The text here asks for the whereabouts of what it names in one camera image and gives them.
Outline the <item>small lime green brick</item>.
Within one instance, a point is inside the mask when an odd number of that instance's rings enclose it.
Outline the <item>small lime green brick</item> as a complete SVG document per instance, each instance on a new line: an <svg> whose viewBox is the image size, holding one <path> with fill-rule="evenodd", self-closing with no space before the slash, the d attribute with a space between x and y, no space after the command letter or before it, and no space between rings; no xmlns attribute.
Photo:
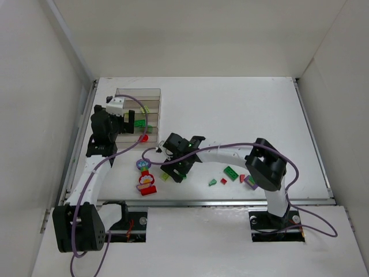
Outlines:
<svg viewBox="0 0 369 277"><path fill-rule="evenodd" d="M166 182L168 179L169 179L169 175L167 174L167 173L162 173L162 175L160 176L160 178L164 181L164 182Z"/></svg>

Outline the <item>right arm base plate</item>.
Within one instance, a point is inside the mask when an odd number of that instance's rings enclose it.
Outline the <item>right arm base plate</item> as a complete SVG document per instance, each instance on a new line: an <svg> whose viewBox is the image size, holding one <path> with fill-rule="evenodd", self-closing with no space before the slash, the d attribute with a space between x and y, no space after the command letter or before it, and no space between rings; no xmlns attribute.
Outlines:
<svg viewBox="0 0 369 277"><path fill-rule="evenodd" d="M253 242L305 242L301 219L297 210L288 210L279 218L268 211L248 211Z"/></svg>

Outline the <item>purple red flower lego stack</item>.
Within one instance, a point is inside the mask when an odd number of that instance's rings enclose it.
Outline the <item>purple red flower lego stack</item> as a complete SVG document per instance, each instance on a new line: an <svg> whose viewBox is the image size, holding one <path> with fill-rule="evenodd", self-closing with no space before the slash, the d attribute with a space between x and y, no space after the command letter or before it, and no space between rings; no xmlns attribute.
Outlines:
<svg viewBox="0 0 369 277"><path fill-rule="evenodd" d="M157 193L155 187L155 178L149 172L151 164L143 159L136 161L136 167L140 171L140 177L138 179L137 190L142 196L148 196Z"/></svg>

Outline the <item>red slope piece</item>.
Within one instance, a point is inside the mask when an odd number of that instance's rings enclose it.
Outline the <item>red slope piece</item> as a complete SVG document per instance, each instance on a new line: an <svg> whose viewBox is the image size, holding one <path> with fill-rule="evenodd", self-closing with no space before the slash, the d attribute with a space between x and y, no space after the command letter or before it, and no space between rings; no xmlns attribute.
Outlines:
<svg viewBox="0 0 369 277"><path fill-rule="evenodd" d="M240 183L243 183L244 182L244 179L245 179L245 175L244 174L241 174L240 176L239 176L239 181L240 181Z"/></svg>

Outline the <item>green 2x4 brick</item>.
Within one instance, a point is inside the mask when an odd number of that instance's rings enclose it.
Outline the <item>green 2x4 brick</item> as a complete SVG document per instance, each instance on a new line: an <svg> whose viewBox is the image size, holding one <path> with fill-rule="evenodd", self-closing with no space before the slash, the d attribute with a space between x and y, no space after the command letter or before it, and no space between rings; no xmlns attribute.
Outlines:
<svg viewBox="0 0 369 277"><path fill-rule="evenodd" d="M134 127L135 128L144 128L146 126L147 126L147 124L146 124L145 119L137 120L137 121L134 122Z"/></svg>
<svg viewBox="0 0 369 277"><path fill-rule="evenodd" d="M223 172L232 181L235 181L239 177L239 174L230 166L227 166Z"/></svg>

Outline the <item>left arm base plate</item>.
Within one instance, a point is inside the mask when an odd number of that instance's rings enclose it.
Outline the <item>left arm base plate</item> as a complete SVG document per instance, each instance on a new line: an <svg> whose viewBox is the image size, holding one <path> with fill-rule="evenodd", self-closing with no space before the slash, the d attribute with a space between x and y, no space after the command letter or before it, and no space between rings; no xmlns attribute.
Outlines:
<svg viewBox="0 0 369 277"><path fill-rule="evenodd" d="M124 201L107 201L92 214L92 226L99 242L145 242L147 223L147 210L130 209Z"/></svg>

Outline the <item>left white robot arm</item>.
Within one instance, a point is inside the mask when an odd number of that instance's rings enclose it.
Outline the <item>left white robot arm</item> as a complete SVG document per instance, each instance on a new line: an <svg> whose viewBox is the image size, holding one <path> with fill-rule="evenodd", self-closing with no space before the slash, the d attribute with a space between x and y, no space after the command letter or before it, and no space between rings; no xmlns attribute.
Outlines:
<svg viewBox="0 0 369 277"><path fill-rule="evenodd" d="M93 133L82 176L64 205L55 207L52 213L57 245L62 253L101 250L106 232L127 213L123 202L107 202L97 207L101 186L115 160L116 138L121 133L134 132L135 112L128 112L127 122L124 113L122 99L114 99L105 107L94 107Z"/></svg>

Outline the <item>small green wedge piece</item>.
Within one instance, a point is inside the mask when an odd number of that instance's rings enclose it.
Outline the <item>small green wedge piece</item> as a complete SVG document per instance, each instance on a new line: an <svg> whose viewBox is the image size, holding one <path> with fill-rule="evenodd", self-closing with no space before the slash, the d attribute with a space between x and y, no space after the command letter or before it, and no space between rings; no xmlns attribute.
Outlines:
<svg viewBox="0 0 369 277"><path fill-rule="evenodd" d="M215 184L217 184L217 181L216 181L215 179L212 179L212 180L208 183L208 185L209 185L209 186L213 186L213 185L215 185Z"/></svg>

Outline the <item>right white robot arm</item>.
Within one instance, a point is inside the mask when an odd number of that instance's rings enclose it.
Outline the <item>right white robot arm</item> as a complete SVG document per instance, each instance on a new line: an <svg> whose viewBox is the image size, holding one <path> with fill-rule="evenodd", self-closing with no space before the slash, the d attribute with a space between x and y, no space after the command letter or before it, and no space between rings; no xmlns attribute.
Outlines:
<svg viewBox="0 0 369 277"><path fill-rule="evenodd" d="M180 183L195 162L217 162L246 169L257 186L264 190L268 203L268 213L283 218L289 210L285 196L285 175L287 161L277 154L277 150L264 138L258 138L254 145L232 145L225 147L217 141L203 136L186 140L171 133L166 141L159 144L167 159L161 169Z"/></svg>

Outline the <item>small red lego piece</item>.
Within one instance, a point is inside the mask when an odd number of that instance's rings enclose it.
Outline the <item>small red lego piece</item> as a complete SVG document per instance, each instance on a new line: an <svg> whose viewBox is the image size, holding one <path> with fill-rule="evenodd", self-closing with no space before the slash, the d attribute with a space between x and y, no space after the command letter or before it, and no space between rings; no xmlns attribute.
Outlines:
<svg viewBox="0 0 369 277"><path fill-rule="evenodd" d="M146 143L149 141L149 136L147 134L143 134L139 137L138 141L141 143Z"/></svg>

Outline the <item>purple green lego stack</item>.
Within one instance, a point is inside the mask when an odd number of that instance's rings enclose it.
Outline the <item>purple green lego stack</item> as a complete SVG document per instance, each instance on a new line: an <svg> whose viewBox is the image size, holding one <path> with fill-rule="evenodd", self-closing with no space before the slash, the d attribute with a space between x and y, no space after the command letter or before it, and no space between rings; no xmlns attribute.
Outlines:
<svg viewBox="0 0 369 277"><path fill-rule="evenodd" d="M252 190L256 190L258 188L258 185L255 183L254 179L252 178L251 175L248 175L245 179L244 182L252 189Z"/></svg>

